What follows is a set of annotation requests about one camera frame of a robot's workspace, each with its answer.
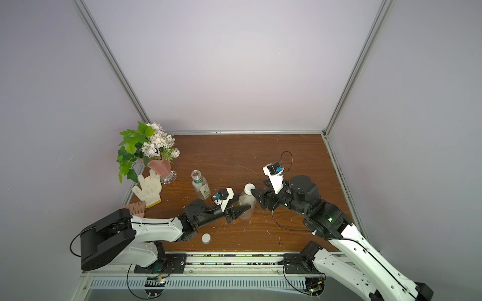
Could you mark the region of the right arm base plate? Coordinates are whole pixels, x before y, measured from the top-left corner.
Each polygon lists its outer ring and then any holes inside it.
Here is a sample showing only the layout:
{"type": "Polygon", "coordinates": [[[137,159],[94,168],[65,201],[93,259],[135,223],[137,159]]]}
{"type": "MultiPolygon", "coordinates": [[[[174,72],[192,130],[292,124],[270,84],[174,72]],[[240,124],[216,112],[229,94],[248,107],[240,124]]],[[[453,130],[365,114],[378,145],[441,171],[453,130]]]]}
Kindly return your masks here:
{"type": "Polygon", "coordinates": [[[324,266],[315,265],[315,253],[286,253],[278,264],[284,267],[287,274],[329,274],[324,266]]]}

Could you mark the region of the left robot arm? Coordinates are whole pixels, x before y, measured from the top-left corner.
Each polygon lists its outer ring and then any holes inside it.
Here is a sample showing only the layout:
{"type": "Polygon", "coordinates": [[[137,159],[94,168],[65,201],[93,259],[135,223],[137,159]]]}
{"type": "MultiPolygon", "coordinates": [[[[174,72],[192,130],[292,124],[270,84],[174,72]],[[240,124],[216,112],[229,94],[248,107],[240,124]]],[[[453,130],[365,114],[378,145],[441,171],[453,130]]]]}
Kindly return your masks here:
{"type": "Polygon", "coordinates": [[[127,208],[118,209],[80,232],[81,269],[97,270],[110,263],[164,267],[167,259],[163,242],[186,242],[206,224],[222,218],[231,223],[240,218],[251,206],[236,205],[238,198],[228,196],[209,208],[197,199],[182,214],[168,219],[140,218],[127,208]]]}

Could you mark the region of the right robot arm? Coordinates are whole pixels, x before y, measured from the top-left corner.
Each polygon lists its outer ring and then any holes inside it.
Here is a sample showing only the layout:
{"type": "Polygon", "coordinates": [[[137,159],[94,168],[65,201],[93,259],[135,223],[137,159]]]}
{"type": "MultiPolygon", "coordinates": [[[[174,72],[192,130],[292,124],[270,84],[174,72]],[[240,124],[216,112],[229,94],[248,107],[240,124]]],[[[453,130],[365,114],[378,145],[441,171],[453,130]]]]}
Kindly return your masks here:
{"type": "Polygon", "coordinates": [[[364,300],[431,300],[433,290],[414,282],[391,265],[336,205],[324,200],[308,176],[278,180],[266,190],[251,189],[262,209],[274,212],[283,206],[303,216],[310,233],[343,252],[353,266],[331,258],[324,249],[311,254],[315,269],[326,273],[364,300]]]}

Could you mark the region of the labelled clear plastic bottle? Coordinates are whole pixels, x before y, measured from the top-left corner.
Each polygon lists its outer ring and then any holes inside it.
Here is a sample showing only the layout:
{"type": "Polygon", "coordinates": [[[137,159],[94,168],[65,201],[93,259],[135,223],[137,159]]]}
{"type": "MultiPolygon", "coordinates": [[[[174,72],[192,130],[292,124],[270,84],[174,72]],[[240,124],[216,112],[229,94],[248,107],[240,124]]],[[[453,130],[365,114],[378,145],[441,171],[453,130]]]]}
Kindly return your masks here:
{"type": "Polygon", "coordinates": [[[211,196],[210,187],[207,180],[202,176],[199,170],[194,170],[191,173],[192,185],[198,194],[198,197],[202,200],[207,200],[211,196]]]}

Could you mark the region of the white bottle cap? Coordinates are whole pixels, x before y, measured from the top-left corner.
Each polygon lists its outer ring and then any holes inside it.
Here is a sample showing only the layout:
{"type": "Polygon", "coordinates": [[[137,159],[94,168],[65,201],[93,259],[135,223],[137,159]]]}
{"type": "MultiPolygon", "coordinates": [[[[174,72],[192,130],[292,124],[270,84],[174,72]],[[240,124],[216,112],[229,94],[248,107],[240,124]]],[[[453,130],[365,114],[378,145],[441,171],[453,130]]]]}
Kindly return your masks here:
{"type": "Polygon", "coordinates": [[[252,190],[255,189],[255,185],[252,183],[247,183],[244,187],[244,192],[245,194],[250,194],[252,195],[252,190]]]}
{"type": "Polygon", "coordinates": [[[205,233],[202,236],[202,242],[204,244],[209,244],[212,241],[212,236],[209,233],[205,233]]]}

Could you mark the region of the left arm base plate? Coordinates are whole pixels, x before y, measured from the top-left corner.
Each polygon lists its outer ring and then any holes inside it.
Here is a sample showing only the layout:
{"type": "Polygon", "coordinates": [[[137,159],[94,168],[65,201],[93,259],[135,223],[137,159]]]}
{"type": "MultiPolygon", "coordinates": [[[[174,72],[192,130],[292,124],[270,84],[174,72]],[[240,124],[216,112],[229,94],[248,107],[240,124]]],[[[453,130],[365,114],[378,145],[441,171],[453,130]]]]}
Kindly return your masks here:
{"type": "Polygon", "coordinates": [[[186,253],[167,253],[165,259],[154,262],[149,267],[135,266],[134,273],[144,274],[182,274],[187,264],[186,253]]]}

